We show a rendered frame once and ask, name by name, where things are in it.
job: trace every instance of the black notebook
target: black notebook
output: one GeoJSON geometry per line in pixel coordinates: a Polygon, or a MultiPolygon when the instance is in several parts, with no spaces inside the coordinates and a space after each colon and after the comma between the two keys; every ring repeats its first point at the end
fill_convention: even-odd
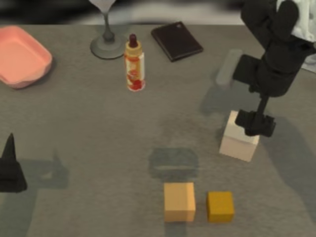
{"type": "Polygon", "coordinates": [[[167,54],[171,62],[203,51],[182,22],[175,22],[152,30],[152,36],[167,54]]]}

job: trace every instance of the white robot part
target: white robot part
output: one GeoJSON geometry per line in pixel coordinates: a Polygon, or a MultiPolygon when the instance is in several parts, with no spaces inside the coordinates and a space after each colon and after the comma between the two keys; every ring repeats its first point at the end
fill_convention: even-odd
{"type": "MultiPolygon", "coordinates": [[[[277,0],[276,8],[279,9],[282,2],[277,0]]],[[[316,41],[316,0],[292,0],[299,8],[299,19],[293,29],[292,35],[307,40],[316,41]]]]}

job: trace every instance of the orange sauce bottle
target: orange sauce bottle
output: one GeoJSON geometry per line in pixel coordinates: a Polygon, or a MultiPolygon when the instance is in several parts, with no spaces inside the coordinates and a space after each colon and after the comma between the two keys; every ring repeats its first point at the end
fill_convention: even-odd
{"type": "Polygon", "coordinates": [[[129,36],[124,53],[127,88],[140,91],[145,88],[145,62],[141,43],[134,34],[129,36]]]}

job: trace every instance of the pink plate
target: pink plate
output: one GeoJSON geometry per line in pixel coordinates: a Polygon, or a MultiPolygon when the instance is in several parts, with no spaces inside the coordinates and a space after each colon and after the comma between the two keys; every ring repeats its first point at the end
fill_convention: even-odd
{"type": "Polygon", "coordinates": [[[23,88],[43,77],[52,55],[36,39],[17,26],[0,28],[0,80],[23,88]]]}

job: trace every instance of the dark red bottle nozzle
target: dark red bottle nozzle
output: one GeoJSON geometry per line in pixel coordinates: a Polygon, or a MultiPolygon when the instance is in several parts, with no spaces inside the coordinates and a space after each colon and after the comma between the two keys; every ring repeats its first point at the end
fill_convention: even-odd
{"type": "Polygon", "coordinates": [[[135,34],[129,36],[129,47],[136,48],[138,46],[137,37],[135,34]]]}

